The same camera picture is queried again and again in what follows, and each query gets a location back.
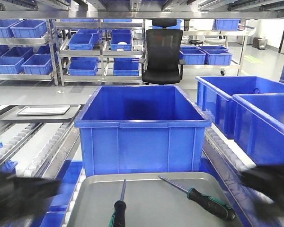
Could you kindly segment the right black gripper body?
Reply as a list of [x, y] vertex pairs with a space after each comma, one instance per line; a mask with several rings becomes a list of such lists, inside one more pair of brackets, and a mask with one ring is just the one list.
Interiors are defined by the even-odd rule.
[[264, 194], [273, 201], [253, 201], [260, 219], [284, 218], [284, 164], [257, 165], [240, 171], [240, 180], [242, 185]]

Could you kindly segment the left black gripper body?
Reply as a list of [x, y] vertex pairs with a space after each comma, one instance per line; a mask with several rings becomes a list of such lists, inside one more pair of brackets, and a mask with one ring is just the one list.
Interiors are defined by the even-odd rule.
[[61, 180], [19, 177], [0, 171], [0, 220], [41, 216], [51, 197], [59, 194]]

